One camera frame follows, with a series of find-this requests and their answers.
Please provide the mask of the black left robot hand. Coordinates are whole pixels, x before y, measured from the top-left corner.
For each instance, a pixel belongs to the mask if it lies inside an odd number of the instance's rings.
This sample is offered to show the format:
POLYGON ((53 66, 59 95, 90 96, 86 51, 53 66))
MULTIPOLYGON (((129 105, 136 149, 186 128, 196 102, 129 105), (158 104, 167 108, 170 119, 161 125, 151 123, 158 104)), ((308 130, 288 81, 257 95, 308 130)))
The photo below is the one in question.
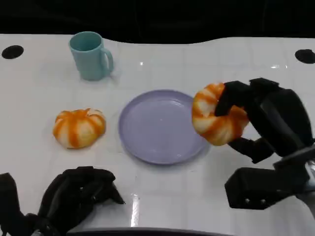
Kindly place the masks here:
POLYGON ((78 226, 96 205, 107 200, 123 205, 112 172, 94 167, 78 167, 59 174, 46 189, 38 216, 61 235, 78 226))

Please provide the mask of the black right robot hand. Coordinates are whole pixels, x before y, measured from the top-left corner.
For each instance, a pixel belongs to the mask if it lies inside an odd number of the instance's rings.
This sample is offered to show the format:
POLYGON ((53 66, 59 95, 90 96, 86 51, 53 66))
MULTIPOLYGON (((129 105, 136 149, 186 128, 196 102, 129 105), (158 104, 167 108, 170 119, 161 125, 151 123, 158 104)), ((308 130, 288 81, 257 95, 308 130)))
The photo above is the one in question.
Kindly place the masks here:
POLYGON ((233 106, 247 113, 260 138, 253 141, 239 137, 228 144, 251 158, 253 163, 273 153, 286 157, 315 142, 311 121, 301 99, 296 92, 280 87, 277 82, 256 78, 248 85, 240 81, 225 83, 215 115, 225 116, 233 106))

